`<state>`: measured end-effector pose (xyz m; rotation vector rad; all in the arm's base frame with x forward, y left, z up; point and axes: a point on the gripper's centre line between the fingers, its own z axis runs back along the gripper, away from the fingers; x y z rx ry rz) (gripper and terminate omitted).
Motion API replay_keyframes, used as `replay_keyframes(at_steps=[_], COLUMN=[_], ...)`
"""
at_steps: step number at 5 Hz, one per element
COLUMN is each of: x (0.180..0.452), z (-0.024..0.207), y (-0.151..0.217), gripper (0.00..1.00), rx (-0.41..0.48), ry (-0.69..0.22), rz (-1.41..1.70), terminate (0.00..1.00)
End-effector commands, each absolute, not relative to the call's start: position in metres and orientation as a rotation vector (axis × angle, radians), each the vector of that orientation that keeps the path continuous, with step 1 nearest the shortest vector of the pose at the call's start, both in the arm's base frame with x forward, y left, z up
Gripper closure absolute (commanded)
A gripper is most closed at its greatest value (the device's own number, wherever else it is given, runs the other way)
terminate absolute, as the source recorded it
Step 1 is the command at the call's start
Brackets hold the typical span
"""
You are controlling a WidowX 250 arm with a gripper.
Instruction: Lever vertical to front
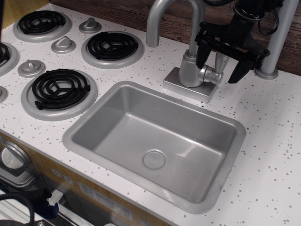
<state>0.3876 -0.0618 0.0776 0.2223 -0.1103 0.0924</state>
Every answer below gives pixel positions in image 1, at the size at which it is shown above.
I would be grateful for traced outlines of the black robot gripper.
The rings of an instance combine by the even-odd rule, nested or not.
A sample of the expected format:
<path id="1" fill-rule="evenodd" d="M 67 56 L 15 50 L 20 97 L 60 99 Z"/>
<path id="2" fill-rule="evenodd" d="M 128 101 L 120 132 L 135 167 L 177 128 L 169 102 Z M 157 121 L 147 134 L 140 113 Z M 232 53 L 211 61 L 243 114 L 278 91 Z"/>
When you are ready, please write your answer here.
<path id="1" fill-rule="evenodd" d="M 238 61 L 228 83 L 239 82 L 250 68 L 259 68 L 269 50 L 251 35 L 257 20 L 236 12 L 229 24 L 200 23 L 195 41 L 198 45 L 196 65 L 202 69 L 212 50 Z"/>

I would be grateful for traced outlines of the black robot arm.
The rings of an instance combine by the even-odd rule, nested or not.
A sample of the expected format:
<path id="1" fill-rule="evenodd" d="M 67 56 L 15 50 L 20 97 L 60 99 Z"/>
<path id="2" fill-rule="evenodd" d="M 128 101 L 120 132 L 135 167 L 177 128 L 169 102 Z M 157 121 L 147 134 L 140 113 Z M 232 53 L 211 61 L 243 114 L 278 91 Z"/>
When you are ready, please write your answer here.
<path id="1" fill-rule="evenodd" d="M 196 66 L 202 68 L 212 50 L 238 61 L 229 83 L 237 83 L 250 70 L 259 69 L 270 51 L 251 35 L 255 25 L 261 26 L 266 12 L 272 13 L 276 25 L 279 17 L 276 8 L 282 7 L 281 0 L 239 0 L 234 4 L 234 16 L 228 24 L 200 23 L 195 38 L 198 45 Z"/>

